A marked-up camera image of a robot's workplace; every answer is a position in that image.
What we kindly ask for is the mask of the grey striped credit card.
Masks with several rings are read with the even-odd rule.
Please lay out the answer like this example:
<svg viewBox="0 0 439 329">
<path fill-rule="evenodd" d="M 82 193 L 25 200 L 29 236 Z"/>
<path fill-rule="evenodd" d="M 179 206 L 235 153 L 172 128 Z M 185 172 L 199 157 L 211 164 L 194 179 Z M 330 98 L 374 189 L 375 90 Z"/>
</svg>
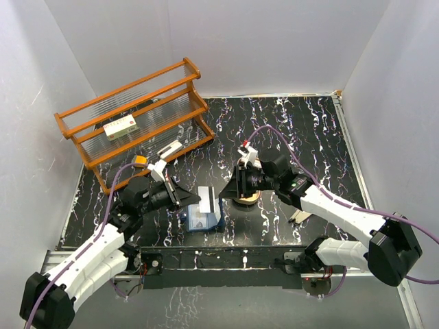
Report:
<svg viewBox="0 0 439 329">
<path fill-rule="evenodd" d="M 214 213 L 215 212 L 215 193 L 212 186 L 199 186 L 198 187 L 199 210 L 201 213 Z"/>
</svg>

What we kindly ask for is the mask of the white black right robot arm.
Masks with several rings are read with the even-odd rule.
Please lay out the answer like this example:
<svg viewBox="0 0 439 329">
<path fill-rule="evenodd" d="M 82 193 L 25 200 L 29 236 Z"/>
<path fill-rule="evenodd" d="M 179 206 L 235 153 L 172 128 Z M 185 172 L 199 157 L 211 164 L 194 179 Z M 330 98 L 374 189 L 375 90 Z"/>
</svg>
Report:
<svg viewBox="0 0 439 329">
<path fill-rule="evenodd" d="M 354 241 L 320 237 L 308 245 L 299 261 L 312 271 L 334 265 L 354 267 L 397 287 L 423 254 L 404 218 L 370 213 L 328 192 L 308 175 L 294 171 L 284 156 L 256 164 L 239 161 L 219 196 L 239 199 L 257 191 L 274 191 L 283 203 L 316 215 L 355 237 Z"/>
</svg>

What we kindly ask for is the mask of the blue leather card holder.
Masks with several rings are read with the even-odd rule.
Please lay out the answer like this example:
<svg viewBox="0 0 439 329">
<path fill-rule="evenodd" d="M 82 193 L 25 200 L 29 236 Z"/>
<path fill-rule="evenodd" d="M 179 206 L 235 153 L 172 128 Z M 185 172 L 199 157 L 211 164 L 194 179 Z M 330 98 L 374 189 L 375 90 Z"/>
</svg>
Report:
<svg viewBox="0 0 439 329">
<path fill-rule="evenodd" d="M 215 200 L 215 212 L 200 212 L 198 204 L 192 204 L 186 211 L 186 230 L 188 232 L 211 231 L 224 226 L 222 199 Z"/>
</svg>

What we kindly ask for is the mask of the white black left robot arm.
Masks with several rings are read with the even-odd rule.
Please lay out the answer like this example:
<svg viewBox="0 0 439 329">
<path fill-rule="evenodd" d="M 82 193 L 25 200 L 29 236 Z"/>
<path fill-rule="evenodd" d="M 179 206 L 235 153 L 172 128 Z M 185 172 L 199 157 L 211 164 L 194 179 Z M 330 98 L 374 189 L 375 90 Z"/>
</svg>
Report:
<svg viewBox="0 0 439 329">
<path fill-rule="evenodd" d="M 19 315 L 26 328 L 68 328 L 85 301 L 118 273 L 135 273 L 141 256 L 130 238 L 149 212 L 178 210 L 200 197 L 178 186 L 174 179 L 149 184 L 132 178 L 110 207 L 97 231 L 66 260 L 26 281 Z"/>
</svg>

